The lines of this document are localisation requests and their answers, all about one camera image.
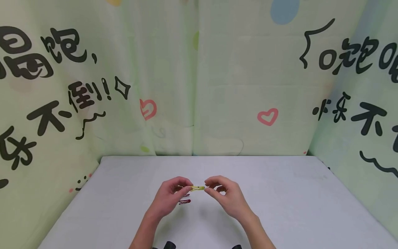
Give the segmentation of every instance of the forearm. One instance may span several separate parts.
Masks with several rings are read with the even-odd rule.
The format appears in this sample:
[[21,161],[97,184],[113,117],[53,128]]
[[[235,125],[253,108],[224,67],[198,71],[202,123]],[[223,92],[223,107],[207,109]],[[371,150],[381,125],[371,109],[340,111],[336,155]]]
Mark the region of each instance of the forearm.
[[160,218],[146,213],[129,249],[152,249]]
[[275,249],[257,215],[251,212],[238,221],[245,230],[252,249]]

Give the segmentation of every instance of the smiley face doodle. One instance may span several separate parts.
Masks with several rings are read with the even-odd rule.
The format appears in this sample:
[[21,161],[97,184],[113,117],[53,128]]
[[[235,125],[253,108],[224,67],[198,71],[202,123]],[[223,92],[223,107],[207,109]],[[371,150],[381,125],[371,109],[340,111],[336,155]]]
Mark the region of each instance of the smiley face doodle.
[[[74,190],[80,191],[80,190],[82,189],[83,185],[88,181],[88,179],[91,178],[91,176],[92,176],[92,174],[89,174],[89,175],[88,175],[88,178],[87,178],[87,176],[84,176],[84,177],[83,177],[83,181],[84,181],[84,180],[86,180],[86,181],[85,181],[83,184],[82,184],[82,181],[79,179],[79,180],[77,181],[77,183],[79,184],[80,188],[76,187]],[[73,189],[70,188],[70,189],[69,189],[69,193],[72,193],[72,192],[73,192]]]

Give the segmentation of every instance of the red heart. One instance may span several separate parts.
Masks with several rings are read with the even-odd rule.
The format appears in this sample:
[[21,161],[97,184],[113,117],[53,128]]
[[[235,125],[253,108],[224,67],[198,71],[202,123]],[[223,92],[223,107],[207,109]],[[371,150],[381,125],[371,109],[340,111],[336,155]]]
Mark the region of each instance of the red heart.
[[[149,112],[149,110],[146,110],[145,112],[143,112],[142,110],[146,107],[147,104],[152,104],[153,105],[153,110],[152,112],[145,116],[145,114],[147,114]],[[146,100],[143,101],[142,99],[140,99],[140,106],[141,106],[141,114],[144,117],[145,121],[147,121],[148,119],[152,118],[153,116],[155,116],[156,111],[158,110],[155,101],[153,100]]]
[[[265,116],[269,116],[269,115],[271,115],[271,113],[274,113],[274,115],[273,115],[273,117],[272,117],[272,119],[271,119],[271,121],[267,121],[267,120],[264,120],[263,119],[263,115],[265,115]],[[276,109],[276,108],[271,108],[271,109],[269,109],[267,112],[259,112],[258,114],[257,114],[257,119],[258,119],[258,121],[260,121],[260,122],[262,122],[263,124],[265,124],[265,125],[267,125],[267,126],[271,126],[271,125],[273,125],[273,123],[275,123],[275,120],[276,120],[276,118],[278,117],[278,109]]]

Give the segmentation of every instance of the green dot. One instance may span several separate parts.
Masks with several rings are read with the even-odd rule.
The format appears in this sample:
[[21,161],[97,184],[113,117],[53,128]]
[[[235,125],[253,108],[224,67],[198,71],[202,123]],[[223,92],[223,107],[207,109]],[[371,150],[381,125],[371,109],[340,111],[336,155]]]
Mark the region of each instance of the green dot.
[[149,148],[148,147],[145,147],[145,146],[141,146],[141,150],[143,151],[143,152],[146,152],[146,153],[148,153],[150,150],[149,150]]
[[193,48],[198,51],[198,45],[199,45],[199,31],[193,35]]

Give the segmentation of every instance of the right hand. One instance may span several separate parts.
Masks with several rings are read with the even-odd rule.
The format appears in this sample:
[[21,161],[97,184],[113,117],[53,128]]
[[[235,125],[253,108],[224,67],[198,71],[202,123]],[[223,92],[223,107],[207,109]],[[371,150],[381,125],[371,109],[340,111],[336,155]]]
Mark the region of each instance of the right hand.
[[205,188],[205,192],[216,199],[225,212],[237,221],[241,222],[254,214],[236,182],[224,176],[212,176],[205,180],[205,184],[208,186]]

